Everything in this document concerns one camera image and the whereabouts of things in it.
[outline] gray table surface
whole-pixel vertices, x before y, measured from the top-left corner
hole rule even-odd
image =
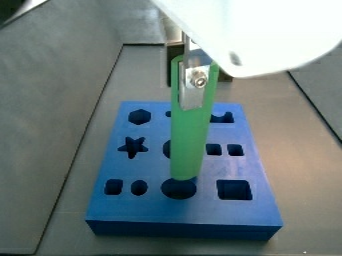
[[[0,30],[0,254],[36,251],[122,50],[103,10],[48,1]]]
[[[310,65],[291,71],[331,129],[342,140],[342,44]]]
[[[119,104],[168,100],[163,48],[126,46],[88,126],[39,255],[342,254],[342,151],[287,73],[222,83],[216,102],[244,106],[285,227],[267,242],[97,237],[84,222]]]

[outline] metal screw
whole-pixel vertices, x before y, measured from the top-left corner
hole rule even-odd
[[[235,52],[230,53],[230,61],[235,66],[242,66],[240,58]]]
[[[196,88],[203,88],[207,85],[207,76],[206,73],[200,70],[195,70],[192,72],[191,80],[190,83],[196,87]]]

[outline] circular hole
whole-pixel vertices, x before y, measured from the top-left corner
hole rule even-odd
[[[162,184],[162,192],[168,198],[176,200],[188,199],[196,193],[196,185],[190,180],[168,179]]]
[[[131,186],[131,192],[136,196],[142,196],[147,192],[147,183],[143,180],[136,180]]]
[[[170,158],[170,155],[171,155],[171,141],[170,140],[163,145],[163,154],[167,158]]]

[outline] star-shaped hole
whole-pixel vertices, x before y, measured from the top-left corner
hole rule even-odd
[[[126,137],[126,145],[118,148],[120,152],[127,152],[128,158],[134,159],[138,152],[147,152],[148,148],[143,146],[144,137],[139,139],[132,139],[131,137]]]

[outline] green peg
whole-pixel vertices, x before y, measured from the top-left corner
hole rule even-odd
[[[214,104],[219,67],[210,66],[208,82],[204,87],[203,106],[183,110],[179,105],[179,62],[171,62],[171,177],[188,180],[198,176],[206,148],[211,109]]]

